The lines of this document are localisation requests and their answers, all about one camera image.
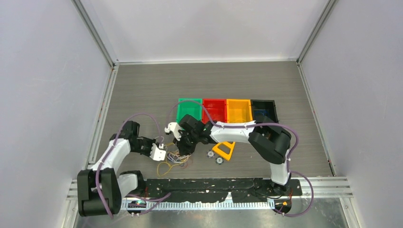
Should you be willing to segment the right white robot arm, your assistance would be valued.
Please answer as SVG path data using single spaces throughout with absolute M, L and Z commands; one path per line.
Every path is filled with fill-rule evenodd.
M 250 144 L 269 163 L 270 187 L 277 195 L 290 189 L 290 153 L 292 136 L 284 125 L 269 117 L 259 116 L 245 123 L 208 121 L 203 123 L 187 114 L 179 122 L 168 123 L 166 134 L 173 134 L 173 143 L 181 155 L 194 153 L 198 143 L 218 144 L 235 142 Z

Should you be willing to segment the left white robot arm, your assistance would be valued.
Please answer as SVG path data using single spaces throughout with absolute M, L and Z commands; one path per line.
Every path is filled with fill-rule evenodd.
M 140 124 L 126 122 L 119 133 L 111 136 L 109 146 L 101 158 L 77 175 L 78 212 L 82 217 L 115 215 L 122 199 L 128 194 L 135 197 L 145 193 L 146 183 L 140 171 L 118 169 L 131 152 L 152 159 L 162 158 L 156 139 L 139 136 Z

